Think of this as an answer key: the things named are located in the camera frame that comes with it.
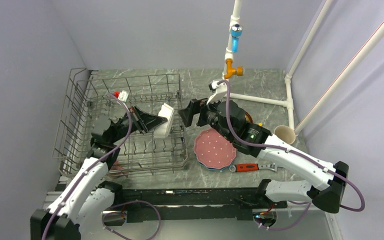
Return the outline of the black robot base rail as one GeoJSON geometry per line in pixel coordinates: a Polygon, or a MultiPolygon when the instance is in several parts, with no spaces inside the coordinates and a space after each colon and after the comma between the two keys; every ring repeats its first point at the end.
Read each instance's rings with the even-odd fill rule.
{"type": "Polygon", "coordinates": [[[270,203],[255,187],[124,189],[104,212],[108,226],[157,220],[234,219],[249,221],[258,212],[274,217],[289,202],[270,203]]]}

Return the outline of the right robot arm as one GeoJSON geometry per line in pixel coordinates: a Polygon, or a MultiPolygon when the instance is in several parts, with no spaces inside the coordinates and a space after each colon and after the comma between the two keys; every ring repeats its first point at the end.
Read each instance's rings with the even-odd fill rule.
{"type": "Polygon", "coordinates": [[[301,181],[263,179],[255,194],[256,203],[267,208],[281,201],[311,202],[322,211],[337,214],[346,187],[349,166],[326,162],[285,143],[270,130],[247,120],[247,113],[233,100],[207,104],[192,99],[178,111],[185,127],[198,115],[197,126],[210,126],[245,155],[275,163],[302,177],[301,181]]]}

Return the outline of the pink polka dot plate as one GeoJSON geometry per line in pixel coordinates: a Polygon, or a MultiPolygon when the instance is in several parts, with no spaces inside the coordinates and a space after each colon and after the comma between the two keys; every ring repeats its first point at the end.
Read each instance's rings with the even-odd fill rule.
{"type": "Polygon", "coordinates": [[[234,160],[237,150],[233,144],[226,140],[215,129],[203,130],[195,139],[193,151],[197,160],[208,161],[212,159],[234,160]]]}

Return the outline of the white scalloped bowl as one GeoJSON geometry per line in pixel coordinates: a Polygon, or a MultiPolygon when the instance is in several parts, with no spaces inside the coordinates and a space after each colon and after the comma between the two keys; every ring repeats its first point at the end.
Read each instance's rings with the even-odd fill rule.
{"type": "Polygon", "coordinates": [[[169,136],[174,121],[174,115],[175,109],[169,104],[164,103],[161,106],[158,116],[163,118],[165,121],[153,131],[153,137],[155,139],[164,139],[169,136]]]}

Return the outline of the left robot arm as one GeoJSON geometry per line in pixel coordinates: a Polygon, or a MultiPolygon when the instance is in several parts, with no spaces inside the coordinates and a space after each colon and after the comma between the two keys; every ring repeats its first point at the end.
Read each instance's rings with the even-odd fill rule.
{"type": "Polygon", "coordinates": [[[30,217],[32,240],[80,240],[91,221],[107,209],[128,205],[122,185],[99,182],[116,162],[120,146],[130,134],[153,132],[167,137],[175,110],[163,104],[157,115],[137,106],[125,108],[125,115],[116,122],[108,115],[98,116],[92,124],[91,149],[73,180],[46,209],[37,209],[30,217]]]}

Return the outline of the pink ghost pattern mug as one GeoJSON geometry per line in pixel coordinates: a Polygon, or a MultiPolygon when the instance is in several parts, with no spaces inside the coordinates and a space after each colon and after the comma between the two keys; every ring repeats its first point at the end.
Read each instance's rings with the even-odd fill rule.
{"type": "Polygon", "coordinates": [[[120,165],[119,161],[116,160],[107,175],[111,178],[118,178],[123,174],[123,170],[124,168],[120,165]]]}

